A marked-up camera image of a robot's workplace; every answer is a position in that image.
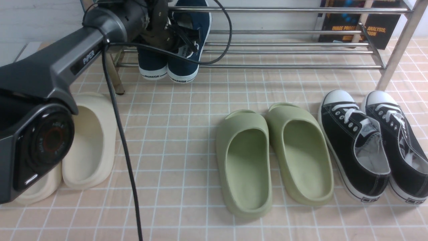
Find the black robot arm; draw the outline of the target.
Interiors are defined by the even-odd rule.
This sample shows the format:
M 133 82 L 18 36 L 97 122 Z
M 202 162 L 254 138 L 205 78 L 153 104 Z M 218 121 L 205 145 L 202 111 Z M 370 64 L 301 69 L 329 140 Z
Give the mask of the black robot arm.
M 144 33 L 149 46 L 171 50 L 181 40 L 167 29 L 168 0 L 100 0 L 82 27 L 0 69 L 0 201 L 10 203 L 54 169 L 75 134 L 78 107 L 71 84 L 113 43 Z

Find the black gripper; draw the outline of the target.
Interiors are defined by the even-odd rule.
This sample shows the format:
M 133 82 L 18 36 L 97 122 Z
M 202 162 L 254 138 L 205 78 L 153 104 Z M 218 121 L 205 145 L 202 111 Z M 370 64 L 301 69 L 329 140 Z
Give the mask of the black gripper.
M 188 46 L 196 52 L 193 41 L 198 40 L 198 31 L 184 26 L 179 26 L 169 12 L 168 0 L 146 0 L 148 7 L 149 23 L 142 31 L 142 38 L 149 45 L 176 52 L 182 46 Z

